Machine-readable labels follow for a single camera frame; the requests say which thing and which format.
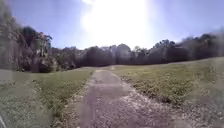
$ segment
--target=blue sky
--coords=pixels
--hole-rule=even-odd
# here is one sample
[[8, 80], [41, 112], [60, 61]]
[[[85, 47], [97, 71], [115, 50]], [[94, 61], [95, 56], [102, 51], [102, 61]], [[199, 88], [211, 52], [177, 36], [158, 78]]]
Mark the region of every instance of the blue sky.
[[152, 47], [163, 39], [220, 29], [223, 0], [7, 0], [22, 25], [53, 37], [63, 48], [126, 43]]

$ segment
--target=sunlight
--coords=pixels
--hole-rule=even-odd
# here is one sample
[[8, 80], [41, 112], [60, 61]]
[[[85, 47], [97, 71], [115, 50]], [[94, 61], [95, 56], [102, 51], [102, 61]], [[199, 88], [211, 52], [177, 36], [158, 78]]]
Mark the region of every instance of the sunlight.
[[94, 45], [125, 43], [134, 47], [147, 41], [146, 0], [83, 0], [91, 9], [81, 24]]

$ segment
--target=dirt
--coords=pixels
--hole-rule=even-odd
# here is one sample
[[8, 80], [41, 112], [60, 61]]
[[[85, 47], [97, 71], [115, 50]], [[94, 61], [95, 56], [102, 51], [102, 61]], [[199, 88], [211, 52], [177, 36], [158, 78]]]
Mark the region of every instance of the dirt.
[[161, 103], [139, 94], [110, 71], [97, 70], [65, 109], [66, 128], [192, 128]]

